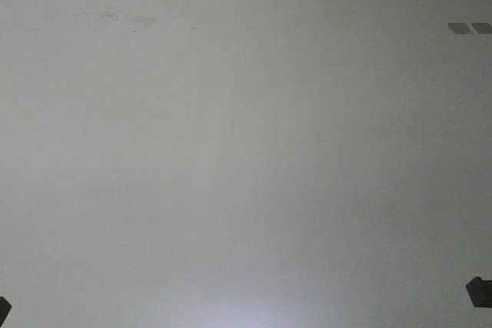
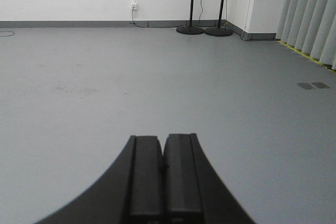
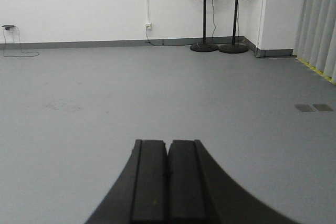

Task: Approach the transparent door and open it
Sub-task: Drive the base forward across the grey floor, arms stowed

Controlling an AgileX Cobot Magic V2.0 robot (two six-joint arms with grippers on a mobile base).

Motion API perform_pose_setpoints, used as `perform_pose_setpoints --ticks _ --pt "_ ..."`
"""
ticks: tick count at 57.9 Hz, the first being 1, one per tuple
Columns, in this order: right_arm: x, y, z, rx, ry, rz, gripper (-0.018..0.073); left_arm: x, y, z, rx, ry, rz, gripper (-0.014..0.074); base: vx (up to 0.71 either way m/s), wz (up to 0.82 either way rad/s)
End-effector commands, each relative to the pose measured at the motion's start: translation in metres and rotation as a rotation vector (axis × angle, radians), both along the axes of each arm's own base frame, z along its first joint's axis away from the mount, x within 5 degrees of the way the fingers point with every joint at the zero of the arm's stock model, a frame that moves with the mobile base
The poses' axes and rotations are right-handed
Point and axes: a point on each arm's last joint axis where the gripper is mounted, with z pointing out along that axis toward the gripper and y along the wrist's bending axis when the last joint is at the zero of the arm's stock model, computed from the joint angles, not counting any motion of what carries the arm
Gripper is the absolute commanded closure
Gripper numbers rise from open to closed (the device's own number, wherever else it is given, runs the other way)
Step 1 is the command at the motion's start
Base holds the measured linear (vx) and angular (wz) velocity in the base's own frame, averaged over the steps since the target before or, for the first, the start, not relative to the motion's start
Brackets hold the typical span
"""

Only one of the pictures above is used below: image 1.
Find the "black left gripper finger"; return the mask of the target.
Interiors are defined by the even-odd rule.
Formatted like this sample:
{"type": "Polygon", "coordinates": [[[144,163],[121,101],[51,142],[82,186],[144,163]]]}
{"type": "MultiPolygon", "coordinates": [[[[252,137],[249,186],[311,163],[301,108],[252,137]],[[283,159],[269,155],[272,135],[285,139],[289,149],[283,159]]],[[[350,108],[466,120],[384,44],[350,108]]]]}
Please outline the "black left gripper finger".
{"type": "Polygon", "coordinates": [[[12,305],[5,297],[0,297],[0,323],[4,323],[12,309],[12,305]]]}

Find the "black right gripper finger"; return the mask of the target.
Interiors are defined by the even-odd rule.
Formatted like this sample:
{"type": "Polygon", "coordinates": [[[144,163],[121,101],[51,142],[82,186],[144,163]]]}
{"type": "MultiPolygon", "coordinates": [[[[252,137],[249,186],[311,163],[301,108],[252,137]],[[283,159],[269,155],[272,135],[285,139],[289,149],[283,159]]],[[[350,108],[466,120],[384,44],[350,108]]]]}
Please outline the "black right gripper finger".
{"type": "Polygon", "coordinates": [[[492,281],[474,277],[466,284],[466,290],[472,302],[477,308],[492,307],[492,281]]]}

